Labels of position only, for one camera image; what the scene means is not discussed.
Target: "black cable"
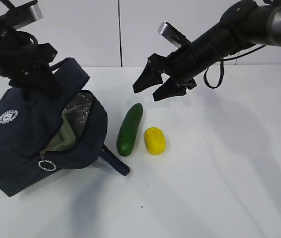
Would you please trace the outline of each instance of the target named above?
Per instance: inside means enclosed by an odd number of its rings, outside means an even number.
[[[38,40],[36,39],[36,37],[34,37],[33,35],[31,35],[28,32],[24,32],[24,31],[18,31],[18,33],[20,33],[21,35],[28,37],[29,39],[32,40],[33,44],[36,46],[38,45]],[[0,55],[1,56],[16,56],[19,54],[22,54],[23,51],[22,50],[18,50],[18,51],[6,51],[6,50],[2,50],[0,49]]]
[[[254,49],[254,50],[252,50],[252,51],[249,51],[249,52],[247,52],[247,53],[245,53],[245,54],[242,54],[242,55],[240,55],[240,56],[233,57],[233,58],[227,58],[227,59],[224,59],[223,61],[229,61],[229,60],[234,60],[234,59],[237,60],[237,59],[242,58],[242,57],[244,57],[244,56],[247,56],[247,55],[249,55],[249,54],[251,54],[251,53],[254,53],[255,51],[258,51],[258,50],[264,48],[265,46],[266,46],[266,45],[260,46],[260,47]]]
[[[15,9],[16,7],[9,0],[0,0],[9,10]]]
[[[35,36],[31,35],[28,32],[24,32],[24,31],[18,31],[18,33],[20,33],[21,35],[31,39],[34,45],[38,45],[38,41],[37,41],[37,38]]]
[[[211,88],[211,89],[216,89],[216,88],[220,87],[222,82],[223,82],[223,77],[224,77],[224,60],[221,60],[221,63],[220,63],[220,78],[219,78],[218,84],[215,87],[211,86],[209,84],[208,80],[207,80],[208,70],[209,70],[209,68],[207,68],[207,70],[206,70],[206,72],[204,74],[204,82],[205,82],[206,86],[208,88]]]

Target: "metal bracket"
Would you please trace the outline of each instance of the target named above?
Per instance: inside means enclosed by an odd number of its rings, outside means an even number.
[[[9,10],[5,15],[0,16],[9,26],[16,30],[27,26],[43,18],[38,1],[30,1],[24,5]]]
[[[160,28],[158,29],[158,33],[177,48],[190,43],[185,35],[183,35],[168,22],[163,22],[161,24]]]

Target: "white wall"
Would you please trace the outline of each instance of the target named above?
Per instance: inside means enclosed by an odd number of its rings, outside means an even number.
[[[190,40],[219,22],[237,0],[121,0],[124,66],[141,66],[152,53],[168,55],[175,47],[157,33],[168,21]],[[238,64],[281,64],[281,48],[267,47]]]
[[[237,1],[120,0],[123,66],[143,66],[153,53],[168,55],[176,50],[157,33],[162,21],[194,40]],[[28,0],[12,2],[20,5]],[[39,0],[39,4],[44,19],[23,30],[41,43],[51,43],[59,51],[57,60],[75,57],[83,66],[120,66],[117,0]],[[0,3],[0,14],[4,12]],[[237,64],[281,64],[281,48],[266,47]]]
[[[16,6],[30,0],[11,0]],[[116,0],[39,0],[44,18],[22,30],[82,66],[120,66]],[[0,15],[5,13],[0,3]]]

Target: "backpack zipper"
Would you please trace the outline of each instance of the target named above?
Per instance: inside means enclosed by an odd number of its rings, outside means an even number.
[[[41,161],[38,162],[38,166],[45,171],[50,171],[50,172],[55,171],[57,169],[57,166],[52,161],[46,160],[45,153],[46,153],[45,150],[42,150],[39,152]],[[53,168],[52,169],[46,168],[43,166],[43,163],[48,163],[48,164],[52,165]]]

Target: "metal ring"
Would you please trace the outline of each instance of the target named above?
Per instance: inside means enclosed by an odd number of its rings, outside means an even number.
[[[42,163],[51,164],[51,165],[53,166],[53,169],[47,169],[47,168],[43,167],[43,166],[41,165]],[[57,166],[56,166],[52,161],[50,161],[50,160],[41,160],[41,161],[39,161],[38,165],[39,165],[39,167],[40,167],[41,169],[43,169],[43,170],[45,170],[45,171],[54,171],[54,170],[57,169]]]

